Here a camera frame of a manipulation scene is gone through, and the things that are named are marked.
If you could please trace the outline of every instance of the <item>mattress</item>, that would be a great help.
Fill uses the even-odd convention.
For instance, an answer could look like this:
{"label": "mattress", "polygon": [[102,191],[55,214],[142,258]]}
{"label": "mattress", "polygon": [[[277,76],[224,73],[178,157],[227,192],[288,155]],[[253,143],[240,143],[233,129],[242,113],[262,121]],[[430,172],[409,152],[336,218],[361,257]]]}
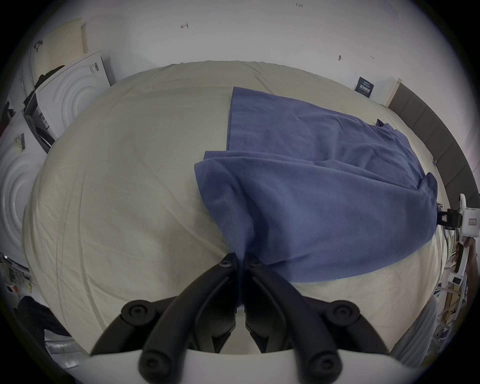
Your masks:
{"label": "mattress", "polygon": [[[122,306],[178,295],[228,253],[193,165],[225,150],[233,86],[303,100],[400,130],[425,172],[440,175],[421,140],[392,111],[332,80],[260,62],[197,62],[138,73],[78,115],[53,145],[23,221],[23,247],[53,313],[87,351]],[[383,269],[321,283],[305,296],[350,300],[389,348],[432,295],[447,256],[438,229]]]}

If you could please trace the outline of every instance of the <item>upholstered headboard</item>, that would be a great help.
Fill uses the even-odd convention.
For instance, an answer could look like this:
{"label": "upholstered headboard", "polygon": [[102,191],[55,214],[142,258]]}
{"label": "upholstered headboard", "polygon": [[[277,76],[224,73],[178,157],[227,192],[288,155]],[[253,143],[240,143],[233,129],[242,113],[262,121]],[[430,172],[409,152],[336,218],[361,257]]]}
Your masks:
{"label": "upholstered headboard", "polygon": [[452,209],[458,209],[461,193],[467,206],[480,208],[480,196],[472,171],[460,146],[440,118],[416,94],[400,84],[388,105],[425,143],[437,164]]}

